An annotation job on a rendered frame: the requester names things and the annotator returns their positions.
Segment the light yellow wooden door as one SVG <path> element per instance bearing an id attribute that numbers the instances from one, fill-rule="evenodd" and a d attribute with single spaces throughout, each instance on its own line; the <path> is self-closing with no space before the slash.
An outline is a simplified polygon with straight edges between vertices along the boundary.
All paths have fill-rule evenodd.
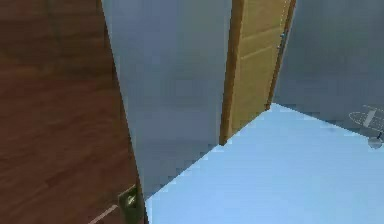
<path id="1" fill-rule="evenodd" d="M 297 0 L 232 0 L 219 143 L 270 109 Z"/>

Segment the dark brown wooden door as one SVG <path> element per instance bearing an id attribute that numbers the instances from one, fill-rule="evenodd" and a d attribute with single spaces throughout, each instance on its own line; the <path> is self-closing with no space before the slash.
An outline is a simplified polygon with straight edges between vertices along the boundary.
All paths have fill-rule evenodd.
<path id="1" fill-rule="evenodd" d="M 126 224 L 136 179 L 102 0 L 0 0 L 0 224 Z"/>

